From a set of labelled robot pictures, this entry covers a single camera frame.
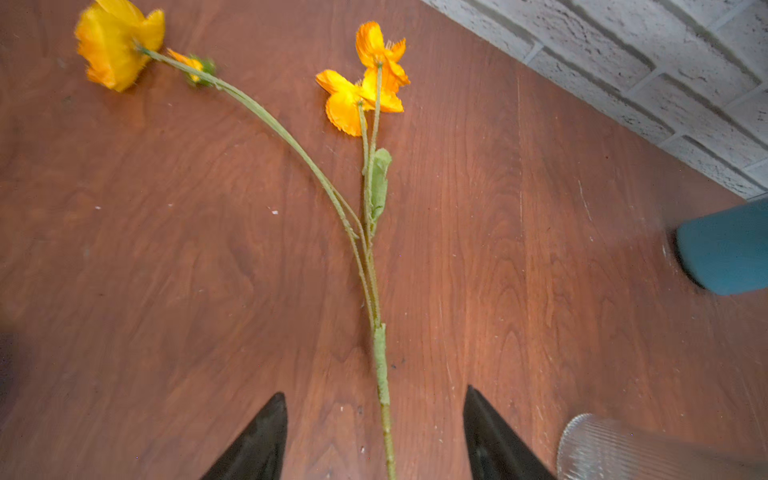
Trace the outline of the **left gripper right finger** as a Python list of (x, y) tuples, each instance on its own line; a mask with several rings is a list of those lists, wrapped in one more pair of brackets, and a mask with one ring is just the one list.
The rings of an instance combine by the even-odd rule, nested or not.
[(474, 480), (555, 480), (556, 477), (472, 385), (467, 386), (463, 425)]

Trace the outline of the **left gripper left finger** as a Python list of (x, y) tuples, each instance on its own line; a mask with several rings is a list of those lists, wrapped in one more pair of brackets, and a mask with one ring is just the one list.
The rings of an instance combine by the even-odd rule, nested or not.
[(278, 480), (288, 433), (283, 392), (275, 393), (219, 456), (201, 480)]

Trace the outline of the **clear ribbed glass vase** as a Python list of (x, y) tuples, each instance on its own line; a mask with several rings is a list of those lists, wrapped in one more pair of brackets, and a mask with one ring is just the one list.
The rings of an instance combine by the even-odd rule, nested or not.
[(703, 447), (593, 414), (574, 417), (557, 452), (559, 479), (765, 479), (767, 463)]

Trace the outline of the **blue ceramic vase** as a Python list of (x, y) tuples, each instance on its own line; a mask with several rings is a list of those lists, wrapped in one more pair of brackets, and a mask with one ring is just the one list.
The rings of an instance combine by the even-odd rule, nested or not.
[(676, 229), (675, 246), (688, 276), (717, 295), (765, 289), (767, 201), (689, 220)]

